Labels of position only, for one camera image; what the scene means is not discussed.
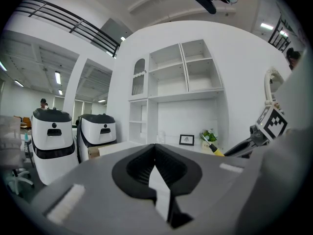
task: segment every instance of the fluorescent light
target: fluorescent light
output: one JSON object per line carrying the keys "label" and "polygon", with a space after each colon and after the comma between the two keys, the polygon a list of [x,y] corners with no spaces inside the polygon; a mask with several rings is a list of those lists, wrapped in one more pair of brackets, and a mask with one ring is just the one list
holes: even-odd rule
{"label": "fluorescent light", "polygon": [[61,75],[58,71],[56,71],[55,73],[55,80],[57,81],[58,84],[61,84]]}
{"label": "fluorescent light", "polygon": [[18,84],[19,86],[24,87],[24,85],[21,84],[18,80],[14,80],[14,82],[15,82],[16,84]]}
{"label": "fluorescent light", "polygon": [[0,62],[0,66],[4,71],[7,71],[7,69],[4,67],[4,65],[2,64],[2,62]]}
{"label": "fluorescent light", "polygon": [[273,28],[274,28],[273,26],[267,25],[265,23],[261,23],[261,27],[264,27],[264,28],[270,29],[270,30],[273,30]]}
{"label": "fluorescent light", "polygon": [[288,37],[288,35],[287,35],[287,33],[286,32],[284,32],[284,31],[280,31],[280,34],[282,34],[283,36],[285,36],[285,37]]}
{"label": "fluorescent light", "polygon": [[113,57],[113,54],[107,51],[107,54]]}

